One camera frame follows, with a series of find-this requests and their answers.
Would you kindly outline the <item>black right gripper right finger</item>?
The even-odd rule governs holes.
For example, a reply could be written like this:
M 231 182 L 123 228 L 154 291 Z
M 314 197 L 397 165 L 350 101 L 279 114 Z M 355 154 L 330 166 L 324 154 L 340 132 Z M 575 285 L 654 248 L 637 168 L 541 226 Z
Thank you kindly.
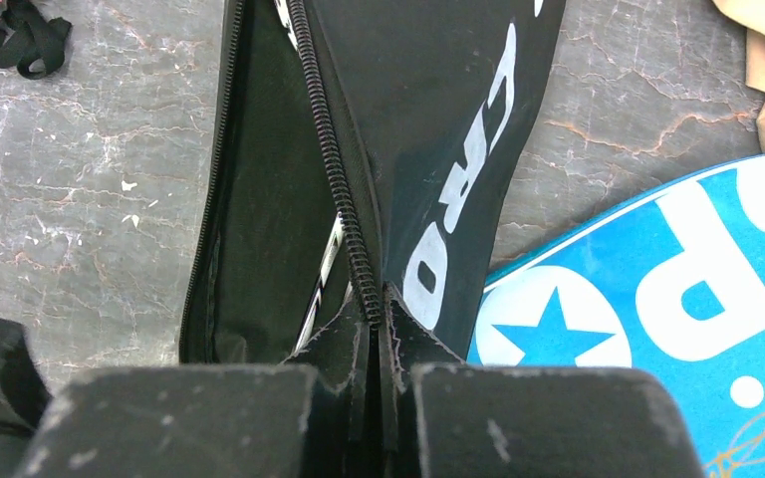
M 390 477 L 699 477 L 672 397 L 616 367 L 481 367 L 383 290 L 382 369 L 396 408 Z

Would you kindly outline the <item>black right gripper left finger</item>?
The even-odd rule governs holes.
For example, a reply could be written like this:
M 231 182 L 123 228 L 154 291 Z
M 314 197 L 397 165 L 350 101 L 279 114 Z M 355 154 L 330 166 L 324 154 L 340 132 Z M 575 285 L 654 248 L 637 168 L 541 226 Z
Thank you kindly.
M 45 411 L 20 477 L 366 477 L 359 302 L 280 364 L 87 371 Z

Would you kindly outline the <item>white racket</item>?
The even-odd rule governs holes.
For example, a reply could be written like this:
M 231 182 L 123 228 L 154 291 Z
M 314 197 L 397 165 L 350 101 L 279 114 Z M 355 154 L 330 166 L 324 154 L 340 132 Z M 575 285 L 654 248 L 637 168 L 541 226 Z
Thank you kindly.
M 343 238 L 344 238 L 344 230 L 343 230 L 343 223 L 342 223 L 342 215 L 340 213 L 337 213 L 333 223 L 333 227 L 331 229 L 330 236 L 327 241 L 327 245 L 326 245 L 321 263 L 320 263 L 320 269 L 319 269 L 319 273 L 317 277 L 317 282 L 315 285 L 315 290 L 313 291 L 313 295 L 311 297 L 304 322 L 302 324 L 300 333 L 298 335 L 297 341 L 293 349 L 294 353 L 297 353 L 312 336 L 314 323 L 315 323 L 317 314 L 319 312 L 319 309 L 321 308 L 321 305 L 323 303 L 324 289 L 327 285 L 330 273 L 333 269 L 333 265 L 335 263 L 337 254 L 339 253 L 341 249 Z

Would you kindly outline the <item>black Crossway racket cover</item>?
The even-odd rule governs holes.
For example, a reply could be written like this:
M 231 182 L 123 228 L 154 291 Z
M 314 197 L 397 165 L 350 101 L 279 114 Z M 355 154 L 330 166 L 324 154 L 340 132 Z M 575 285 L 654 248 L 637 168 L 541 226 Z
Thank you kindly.
M 561 1 L 230 1 L 184 363 L 293 351 L 346 294 L 469 348 L 502 205 L 551 73 Z

